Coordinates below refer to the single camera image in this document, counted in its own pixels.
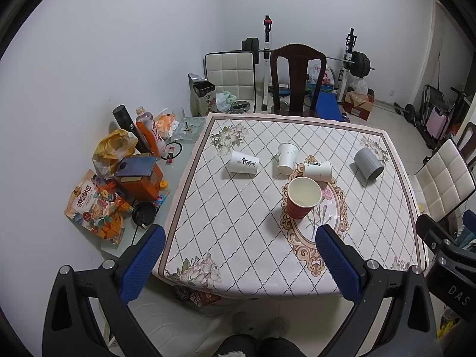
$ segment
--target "dark wooden chair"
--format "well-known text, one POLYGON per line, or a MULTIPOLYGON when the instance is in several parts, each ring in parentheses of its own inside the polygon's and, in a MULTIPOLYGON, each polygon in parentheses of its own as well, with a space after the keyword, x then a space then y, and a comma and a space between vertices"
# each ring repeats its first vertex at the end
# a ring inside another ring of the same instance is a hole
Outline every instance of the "dark wooden chair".
POLYGON ((274 113, 281 115, 316 116, 315 108, 317 97, 321 90, 324 79, 327 59, 322 52, 303 44, 289 44, 275 49, 271 53, 271 82, 273 83, 273 105, 274 113), (279 82, 277 61, 279 57, 285 57, 289 63, 289 111, 281 111, 279 108, 279 82), (306 75, 308 74, 308 64, 310 60, 319 59, 321 70, 317 78, 316 90, 311 101, 309 111, 304 109, 304 95, 306 93, 306 75))
POLYGON ((465 131, 461 134, 461 138, 456 144, 456 147, 461 152, 461 156, 463 156, 464 160, 468 164, 469 170, 471 170, 476 163, 476 157, 474 157, 471 161, 468 162, 468 160, 476 150, 476 125, 473 122, 468 122, 465 127, 465 131), (461 144, 463 143, 463 139, 465 139, 465 136, 468 131, 471 131, 472 134, 469 137, 468 141, 463 146, 461 146, 461 144))

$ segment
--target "black thermos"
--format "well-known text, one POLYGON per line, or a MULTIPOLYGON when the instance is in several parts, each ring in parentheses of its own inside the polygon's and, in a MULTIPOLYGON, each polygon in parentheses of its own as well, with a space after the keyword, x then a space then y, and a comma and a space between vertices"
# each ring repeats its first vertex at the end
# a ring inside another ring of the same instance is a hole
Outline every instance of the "black thermos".
POLYGON ((112 111, 112 114, 121 129, 132 132, 137 137, 137 139, 139 139, 136 149, 141 153, 149 153, 150 150, 148 148, 147 142, 142 133, 139 131, 139 129, 137 129, 136 125, 132 121, 132 118, 130 117, 126 107, 121 104, 112 111))

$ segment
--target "black pants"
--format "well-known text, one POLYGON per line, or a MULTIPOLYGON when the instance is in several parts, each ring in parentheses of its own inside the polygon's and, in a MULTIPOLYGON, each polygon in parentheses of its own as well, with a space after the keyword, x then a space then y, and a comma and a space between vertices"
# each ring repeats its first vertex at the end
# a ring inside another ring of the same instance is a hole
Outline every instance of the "black pants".
POLYGON ((243 352, 246 357, 306 357, 291 341, 269 338, 262 341, 247 334, 228 337, 213 357, 231 352, 243 352))

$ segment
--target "table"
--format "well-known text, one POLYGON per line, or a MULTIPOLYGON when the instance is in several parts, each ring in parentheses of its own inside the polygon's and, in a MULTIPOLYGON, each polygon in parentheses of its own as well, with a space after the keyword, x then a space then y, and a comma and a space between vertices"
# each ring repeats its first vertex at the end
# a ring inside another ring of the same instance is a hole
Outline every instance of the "table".
POLYGON ((175 193, 164 225, 166 247, 153 273, 235 298, 336 293, 316 250, 316 226, 330 224, 364 259, 404 270, 425 264, 417 216, 408 176, 385 131, 317 118, 210 114, 175 193), (260 159, 255 176, 230 173, 229 155, 212 144, 212 135, 236 133, 236 127, 247 130, 234 149, 260 159), (301 164, 290 176, 276 169, 283 142, 300 148, 301 164), (385 165, 373 183, 353 160, 364 146, 385 165), (287 184, 313 159, 330 160, 334 179, 319 208, 294 221, 285 207, 287 184))

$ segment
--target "pink suitcase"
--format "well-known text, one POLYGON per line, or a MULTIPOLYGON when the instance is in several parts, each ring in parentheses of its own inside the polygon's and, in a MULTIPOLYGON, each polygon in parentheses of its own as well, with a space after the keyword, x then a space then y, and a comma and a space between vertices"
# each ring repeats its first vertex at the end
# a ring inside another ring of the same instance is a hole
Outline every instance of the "pink suitcase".
POLYGON ((428 118, 427 121, 427 131, 430 136, 440 139, 447 123, 448 117, 444 115, 438 107, 433 107, 430 118, 428 118))

